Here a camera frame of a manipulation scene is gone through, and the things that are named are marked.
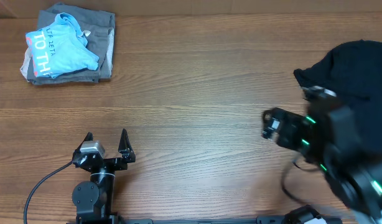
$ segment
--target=green light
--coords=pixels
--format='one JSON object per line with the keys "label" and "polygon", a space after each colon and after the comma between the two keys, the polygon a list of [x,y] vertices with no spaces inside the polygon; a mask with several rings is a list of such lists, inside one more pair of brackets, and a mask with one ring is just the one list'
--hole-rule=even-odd
{"label": "green light", "polygon": [[377,181],[372,181],[372,186],[379,195],[382,195],[382,186],[380,186],[379,183],[377,183]]}
{"label": "green light", "polygon": [[324,167],[324,165],[320,164],[321,168],[326,172],[327,168]]}
{"label": "green light", "polygon": [[306,141],[306,140],[304,140],[304,139],[302,139],[302,142],[303,142],[303,144],[305,144],[306,146],[308,146],[308,145],[310,144],[308,141]]}
{"label": "green light", "polygon": [[313,123],[313,124],[315,124],[316,122],[311,118],[311,117],[309,117],[309,116],[306,116],[305,117],[306,119],[308,119],[311,123]]}

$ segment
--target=black cloth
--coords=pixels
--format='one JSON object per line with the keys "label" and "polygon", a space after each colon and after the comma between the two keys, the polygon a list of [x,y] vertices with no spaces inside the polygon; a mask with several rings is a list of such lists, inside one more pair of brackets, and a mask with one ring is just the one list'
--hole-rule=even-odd
{"label": "black cloth", "polygon": [[355,112],[364,149],[382,152],[382,42],[341,44],[294,75],[302,87],[317,85],[334,91]]}

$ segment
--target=folded cloth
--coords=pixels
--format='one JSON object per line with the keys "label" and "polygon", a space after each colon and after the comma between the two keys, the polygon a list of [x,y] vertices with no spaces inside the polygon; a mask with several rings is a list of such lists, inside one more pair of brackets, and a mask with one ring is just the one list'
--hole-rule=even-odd
{"label": "folded cloth", "polygon": [[27,68],[27,80],[35,85],[54,84],[64,82],[95,82],[99,79],[110,79],[112,74],[112,56],[114,45],[114,14],[105,11],[92,11],[76,6],[57,3],[46,11],[39,12],[37,27],[43,27],[51,22],[56,13],[67,12],[79,23],[82,30],[89,30],[86,36],[88,50],[99,56],[98,68],[65,73],[56,79],[35,77],[32,66]]}
{"label": "folded cloth", "polygon": [[60,13],[54,22],[26,34],[36,77],[56,78],[84,68],[96,70],[98,56],[86,49],[87,40],[76,19]]}
{"label": "folded cloth", "polygon": [[363,148],[382,152],[382,42],[341,44],[294,75],[302,87],[318,85],[334,91],[354,111]]}

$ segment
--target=light blue fabric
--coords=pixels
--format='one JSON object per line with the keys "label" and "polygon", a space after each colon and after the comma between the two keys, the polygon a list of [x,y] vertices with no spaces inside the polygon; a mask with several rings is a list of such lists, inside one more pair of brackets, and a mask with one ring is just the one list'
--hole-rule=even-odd
{"label": "light blue fabric", "polygon": [[86,49],[87,40],[77,20],[60,13],[54,22],[26,34],[36,77],[52,77],[81,70],[96,70],[98,56]]}

